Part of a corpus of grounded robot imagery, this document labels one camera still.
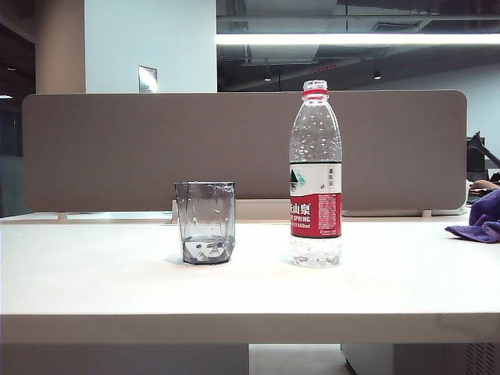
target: floor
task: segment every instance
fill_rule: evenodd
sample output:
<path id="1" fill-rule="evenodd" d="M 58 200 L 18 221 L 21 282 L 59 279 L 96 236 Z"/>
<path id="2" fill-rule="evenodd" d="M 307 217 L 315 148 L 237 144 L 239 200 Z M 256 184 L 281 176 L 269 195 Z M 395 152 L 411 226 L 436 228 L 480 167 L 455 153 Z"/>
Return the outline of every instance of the floor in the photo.
<path id="1" fill-rule="evenodd" d="M 340 344 L 250 344 L 249 375 L 351 375 Z"/>

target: desk leg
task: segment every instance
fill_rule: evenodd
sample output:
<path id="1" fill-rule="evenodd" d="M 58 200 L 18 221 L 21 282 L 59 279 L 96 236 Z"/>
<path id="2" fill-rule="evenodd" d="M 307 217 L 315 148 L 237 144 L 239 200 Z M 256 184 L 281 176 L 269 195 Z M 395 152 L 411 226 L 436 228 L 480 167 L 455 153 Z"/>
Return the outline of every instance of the desk leg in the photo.
<path id="1" fill-rule="evenodd" d="M 248 375 L 248 345 L 3 345 L 2 375 Z"/>

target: white wall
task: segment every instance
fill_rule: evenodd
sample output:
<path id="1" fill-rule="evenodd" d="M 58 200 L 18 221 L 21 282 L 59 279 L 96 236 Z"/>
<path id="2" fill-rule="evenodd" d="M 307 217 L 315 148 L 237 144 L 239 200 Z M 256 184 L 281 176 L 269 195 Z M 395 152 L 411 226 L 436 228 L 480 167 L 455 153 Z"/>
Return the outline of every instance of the white wall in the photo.
<path id="1" fill-rule="evenodd" d="M 159 92 L 216 92 L 216 0 L 85 0 L 87 93 L 138 92 L 138 66 Z"/>
<path id="2" fill-rule="evenodd" d="M 406 80 L 357 87 L 356 90 L 378 89 L 443 89 L 454 88 L 467 97 L 467 135 L 480 130 L 486 146 L 500 156 L 500 64 L 475 66 Z"/>

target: gray glass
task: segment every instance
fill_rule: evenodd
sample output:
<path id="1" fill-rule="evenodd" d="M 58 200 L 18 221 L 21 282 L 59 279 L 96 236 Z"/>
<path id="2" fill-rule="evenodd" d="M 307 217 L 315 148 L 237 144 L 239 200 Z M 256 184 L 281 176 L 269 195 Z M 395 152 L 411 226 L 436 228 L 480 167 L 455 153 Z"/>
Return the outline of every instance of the gray glass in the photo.
<path id="1" fill-rule="evenodd" d="M 182 260 L 229 261 L 234 248 L 234 182 L 176 182 Z"/>

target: desk partition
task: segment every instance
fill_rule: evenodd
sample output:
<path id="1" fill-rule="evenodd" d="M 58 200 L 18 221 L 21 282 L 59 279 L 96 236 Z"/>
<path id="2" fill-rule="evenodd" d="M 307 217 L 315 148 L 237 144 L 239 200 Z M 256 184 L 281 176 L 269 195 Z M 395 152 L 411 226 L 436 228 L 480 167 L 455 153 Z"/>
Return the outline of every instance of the desk partition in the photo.
<path id="1" fill-rule="evenodd" d="M 465 199 L 459 91 L 335 91 L 344 209 L 455 209 Z M 179 180 L 288 197 L 298 92 L 31 95 L 23 103 L 34 211 L 165 210 Z"/>

